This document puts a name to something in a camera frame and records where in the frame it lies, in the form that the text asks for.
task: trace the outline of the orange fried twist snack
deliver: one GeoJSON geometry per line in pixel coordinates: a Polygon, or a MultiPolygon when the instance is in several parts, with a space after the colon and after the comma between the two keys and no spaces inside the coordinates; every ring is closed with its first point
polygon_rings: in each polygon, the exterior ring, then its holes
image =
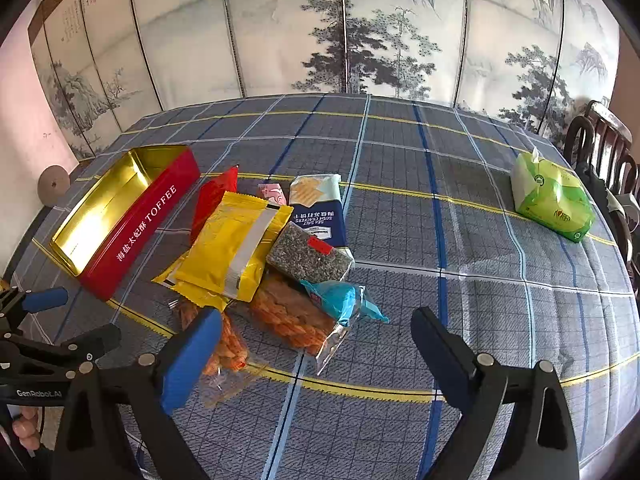
{"type": "MultiPolygon", "coordinates": [[[[180,315],[180,324],[182,329],[186,329],[191,321],[198,315],[200,308],[191,303],[191,301],[183,300],[178,305],[178,314],[180,315]]],[[[240,339],[238,333],[231,326],[229,316],[224,312],[222,316],[222,335],[213,354],[209,358],[207,365],[202,371],[205,375],[216,375],[220,368],[238,371],[246,366],[246,360],[249,350],[240,339]]]]}
{"type": "Polygon", "coordinates": [[[275,273],[262,280],[249,308],[258,321],[290,346],[303,348],[314,356],[335,325],[308,296],[291,288],[275,273]]]}

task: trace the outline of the human hand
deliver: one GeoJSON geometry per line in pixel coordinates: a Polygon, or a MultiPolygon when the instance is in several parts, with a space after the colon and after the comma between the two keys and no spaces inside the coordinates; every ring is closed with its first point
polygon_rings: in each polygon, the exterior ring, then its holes
{"type": "Polygon", "coordinates": [[[22,444],[25,449],[35,451],[40,447],[37,407],[20,407],[20,417],[14,420],[14,433],[20,439],[20,444],[22,444]]]}

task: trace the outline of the bolt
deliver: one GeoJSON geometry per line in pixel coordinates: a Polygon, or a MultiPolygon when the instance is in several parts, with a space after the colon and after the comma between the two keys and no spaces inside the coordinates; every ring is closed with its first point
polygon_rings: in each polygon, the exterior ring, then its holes
{"type": "Polygon", "coordinates": [[[540,369],[541,369],[543,372],[546,372],[546,373],[548,373],[548,374],[550,374],[551,372],[553,372],[553,371],[554,371],[554,366],[553,366],[553,364],[552,364],[551,362],[549,362],[549,361],[540,361],[540,362],[538,363],[538,366],[540,366],[540,369]]]}
{"type": "Polygon", "coordinates": [[[142,354],[138,358],[138,364],[140,366],[150,366],[156,362],[156,356],[153,354],[142,354]]]}
{"type": "Polygon", "coordinates": [[[491,354],[478,354],[478,357],[476,357],[476,360],[478,361],[478,364],[481,364],[482,366],[492,366],[495,363],[494,357],[491,354]]]}
{"type": "Polygon", "coordinates": [[[94,364],[89,362],[89,361],[85,361],[84,363],[82,363],[79,367],[78,367],[78,371],[81,374],[87,374],[89,373],[91,370],[94,369],[94,364]]]}

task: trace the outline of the plaid tablecloth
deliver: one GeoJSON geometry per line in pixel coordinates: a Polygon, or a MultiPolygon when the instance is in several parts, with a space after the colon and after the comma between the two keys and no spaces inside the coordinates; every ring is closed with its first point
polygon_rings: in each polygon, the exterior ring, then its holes
{"type": "MultiPolygon", "coordinates": [[[[41,225],[14,275],[23,288],[64,285],[69,304],[37,320],[52,341],[114,322],[123,345],[103,367],[157,351],[175,330],[174,294],[150,282],[187,247],[196,189],[172,212],[114,298],[96,300],[47,256],[51,234],[120,153],[189,143],[202,172],[240,165],[239,192],[271,178],[340,173],[349,280],[367,286],[389,324],[361,320],[314,377],[301,354],[234,318],[265,376],[215,409],[200,392],[174,413],[212,478],[398,479],[425,472],[459,413],[434,391],[409,322],[427,305],[476,351],[501,363],[551,361],[561,377],[584,462],[639,409],[636,302],[602,217],[574,244],[514,212],[509,170],[545,139],[482,116],[372,96],[249,98],[167,111],[140,120],[97,157],[41,225]]],[[[474,477],[485,478],[509,412],[474,477]]],[[[133,446],[145,456],[130,413],[133,446]]],[[[153,465],[146,457],[146,468],[153,465]]]]}

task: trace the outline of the seaweed snack package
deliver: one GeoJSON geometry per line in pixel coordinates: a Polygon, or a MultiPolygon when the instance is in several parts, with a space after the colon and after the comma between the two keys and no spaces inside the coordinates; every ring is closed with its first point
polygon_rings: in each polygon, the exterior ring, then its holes
{"type": "Polygon", "coordinates": [[[353,260],[289,222],[271,248],[267,263],[298,282],[320,283],[343,280],[353,260]]]}
{"type": "Polygon", "coordinates": [[[219,176],[215,176],[200,188],[196,212],[191,224],[190,244],[193,245],[207,218],[218,207],[225,191],[238,190],[238,166],[233,166],[219,176]]]}
{"type": "Polygon", "coordinates": [[[293,206],[291,220],[295,224],[352,258],[347,247],[339,174],[297,176],[289,189],[289,205],[293,206]]]}
{"type": "MultiPolygon", "coordinates": [[[[186,329],[198,315],[199,307],[182,300],[177,305],[182,329],[186,329]]],[[[260,376],[265,364],[250,364],[249,349],[231,319],[222,313],[222,334],[213,354],[200,376],[200,396],[207,407],[227,400],[260,376]]]]}
{"type": "Polygon", "coordinates": [[[321,308],[343,326],[349,326],[355,312],[384,323],[389,318],[371,301],[362,285],[347,282],[301,282],[313,304],[321,308]]]}
{"type": "Polygon", "coordinates": [[[275,205],[287,205],[287,199],[280,184],[258,184],[260,196],[275,205]]]}
{"type": "Polygon", "coordinates": [[[316,374],[322,373],[350,330],[274,272],[262,280],[249,311],[265,330],[313,356],[316,374]]]}
{"type": "Polygon", "coordinates": [[[521,153],[511,168],[511,192],[516,211],[574,242],[579,242],[595,219],[582,183],[537,149],[521,153]]]}
{"type": "Polygon", "coordinates": [[[290,206],[226,191],[175,269],[175,279],[227,298],[251,301],[267,254],[292,211],[290,206]]]}
{"type": "Polygon", "coordinates": [[[187,253],[188,251],[151,281],[174,290],[197,306],[213,306],[222,312],[231,301],[229,298],[225,298],[221,294],[216,294],[201,286],[193,285],[193,283],[176,279],[175,271],[180,267],[187,253]]]}

